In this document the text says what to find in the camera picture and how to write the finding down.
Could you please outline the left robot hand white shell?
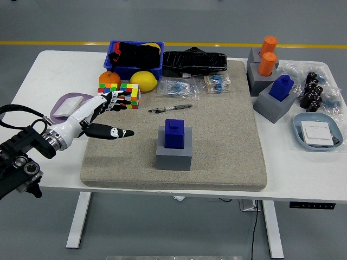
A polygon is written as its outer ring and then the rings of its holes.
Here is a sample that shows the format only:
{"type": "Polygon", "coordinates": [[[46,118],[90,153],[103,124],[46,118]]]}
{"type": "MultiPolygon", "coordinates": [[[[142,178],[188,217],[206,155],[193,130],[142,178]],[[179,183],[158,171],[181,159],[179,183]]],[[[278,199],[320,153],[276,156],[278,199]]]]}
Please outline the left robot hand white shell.
{"type": "Polygon", "coordinates": [[[63,151],[72,144],[75,138],[82,135],[105,140],[133,136],[134,131],[132,130],[93,122],[98,115],[104,112],[126,110],[126,106],[131,102],[123,99],[122,96],[130,94],[130,92],[118,90],[89,99],[74,111],[65,122],[51,126],[47,130],[47,137],[53,138],[57,142],[57,149],[63,151]]]}

